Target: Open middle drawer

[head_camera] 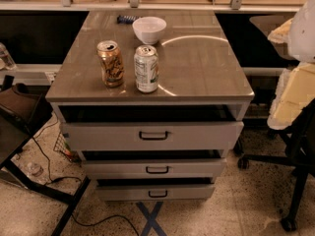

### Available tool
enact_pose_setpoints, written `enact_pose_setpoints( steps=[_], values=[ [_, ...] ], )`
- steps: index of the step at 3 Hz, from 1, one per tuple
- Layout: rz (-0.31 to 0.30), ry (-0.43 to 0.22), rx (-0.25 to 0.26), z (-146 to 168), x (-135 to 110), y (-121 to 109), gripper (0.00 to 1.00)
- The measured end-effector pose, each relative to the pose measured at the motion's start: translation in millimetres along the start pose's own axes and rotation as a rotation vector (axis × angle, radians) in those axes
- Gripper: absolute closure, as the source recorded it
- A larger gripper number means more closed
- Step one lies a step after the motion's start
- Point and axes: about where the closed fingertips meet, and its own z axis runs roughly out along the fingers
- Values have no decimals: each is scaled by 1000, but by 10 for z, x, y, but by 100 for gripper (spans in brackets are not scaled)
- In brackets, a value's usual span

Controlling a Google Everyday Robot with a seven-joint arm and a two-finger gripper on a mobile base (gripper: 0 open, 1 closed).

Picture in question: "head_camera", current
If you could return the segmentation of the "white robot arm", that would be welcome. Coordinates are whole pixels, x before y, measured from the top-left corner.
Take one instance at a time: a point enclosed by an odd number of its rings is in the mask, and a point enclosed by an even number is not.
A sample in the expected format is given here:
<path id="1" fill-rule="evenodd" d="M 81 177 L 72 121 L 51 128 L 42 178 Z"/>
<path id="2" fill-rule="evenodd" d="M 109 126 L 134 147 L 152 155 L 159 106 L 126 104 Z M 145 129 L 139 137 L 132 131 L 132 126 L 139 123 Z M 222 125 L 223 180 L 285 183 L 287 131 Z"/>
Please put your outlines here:
<path id="1" fill-rule="evenodd" d="M 286 43 L 288 55 L 298 62 L 282 71 L 267 120 L 270 128 L 284 130 L 315 98 L 315 0 L 272 30 L 268 40 Z"/>

